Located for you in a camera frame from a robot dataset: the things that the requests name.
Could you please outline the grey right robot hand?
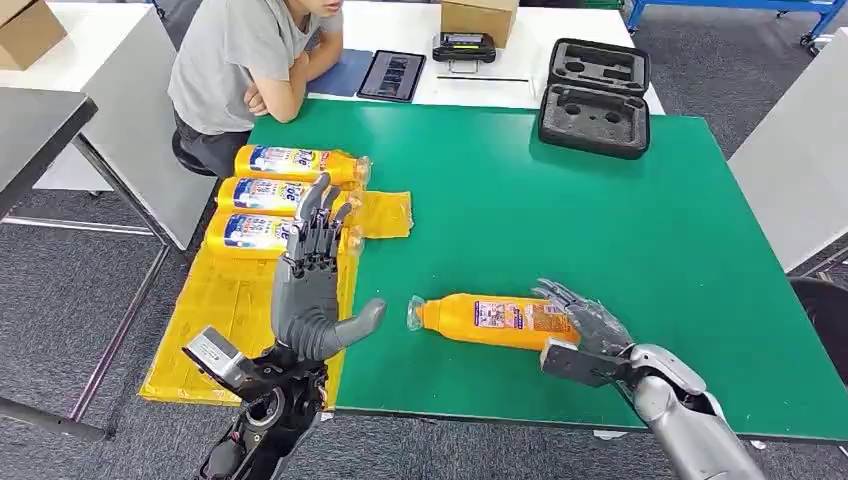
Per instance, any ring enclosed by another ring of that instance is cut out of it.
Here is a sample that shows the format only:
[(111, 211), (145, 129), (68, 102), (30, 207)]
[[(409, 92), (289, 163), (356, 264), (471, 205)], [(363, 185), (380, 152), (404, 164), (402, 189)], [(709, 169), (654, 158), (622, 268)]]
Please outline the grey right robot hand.
[(634, 344), (624, 324), (601, 303), (545, 278), (537, 280), (533, 293), (562, 311), (580, 334), (584, 350), (616, 357)]

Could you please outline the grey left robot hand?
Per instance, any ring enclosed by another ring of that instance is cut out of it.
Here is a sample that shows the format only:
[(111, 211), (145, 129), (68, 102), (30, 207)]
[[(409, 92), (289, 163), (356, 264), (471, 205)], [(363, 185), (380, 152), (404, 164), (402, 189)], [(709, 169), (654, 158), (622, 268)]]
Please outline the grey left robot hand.
[(372, 334), (387, 304), (373, 298), (356, 315), (342, 320), (338, 302), (338, 249), (351, 206), (332, 205), (340, 187), (323, 172), (299, 201), (277, 262), (272, 284), (270, 326), (275, 341), (299, 357), (331, 358)]

